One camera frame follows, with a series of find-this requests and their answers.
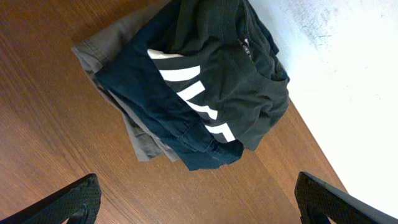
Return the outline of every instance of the pile of clothes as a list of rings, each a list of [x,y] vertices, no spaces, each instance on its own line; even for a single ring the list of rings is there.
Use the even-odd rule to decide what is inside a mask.
[[[140,161],[164,153],[189,170],[217,169],[255,150],[284,115],[289,78],[247,0],[167,2],[72,50],[122,112]]]

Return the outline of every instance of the wood grain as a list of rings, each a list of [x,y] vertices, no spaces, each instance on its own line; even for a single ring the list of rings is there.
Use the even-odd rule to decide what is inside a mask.
[[[139,163],[118,111],[70,48],[149,1],[0,3],[0,219],[90,172],[97,223],[299,223],[298,172],[344,190],[291,104],[256,152],[213,171]]]

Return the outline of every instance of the wall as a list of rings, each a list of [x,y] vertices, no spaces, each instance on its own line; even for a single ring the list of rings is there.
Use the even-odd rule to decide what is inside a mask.
[[[398,217],[398,1],[252,0],[348,192]]]

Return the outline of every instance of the gray pants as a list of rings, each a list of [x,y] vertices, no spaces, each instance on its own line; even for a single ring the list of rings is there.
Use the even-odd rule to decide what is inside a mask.
[[[143,10],[132,12],[72,48],[73,53],[78,57],[81,66],[99,93],[122,112],[127,132],[139,161],[149,161],[162,153],[166,154],[171,161],[176,161],[178,155],[155,134],[151,133],[132,109],[105,90],[97,82],[94,74],[115,58],[123,45],[129,42],[134,34],[169,1],[160,0]]]

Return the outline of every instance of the white stripe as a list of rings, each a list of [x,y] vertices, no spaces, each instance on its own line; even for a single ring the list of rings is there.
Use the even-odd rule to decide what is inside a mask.
[[[210,133],[213,134],[219,134],[219,133],[223,133],[224,138],[226,139],[227,142],[231,142],[235,140],[234,135],[232,134],[232,131],[230,130],[229,126],[227,123],[219,125],[219,126],[215,126],[215,127],[210,127],[210,126],[206,126],[207,130]]]
[[[186,101],[188,105],[197,112],[207,113],[211,119],[217,119],[218,111],[210,109],[209,106],[198,106]]]
[[[147,52],[151,59],[168,59],[168,58],[184,57],[183,55],[180,54],[165,54],[164,52],[161,52],[159,50],[152,50],[152,49],[148,49]]]
[[[159,70],[163,79],[170,82],[179,82],[195,78],[200,73],[200,66],[176,70]]]
[[[195,97],[197,94],[205,91],[205,87],[201,83],[201,81],[197,81],[190,87],[182,90],[181,92],[177,93],[178,96],[181,97],[181,99],[187,101]]]

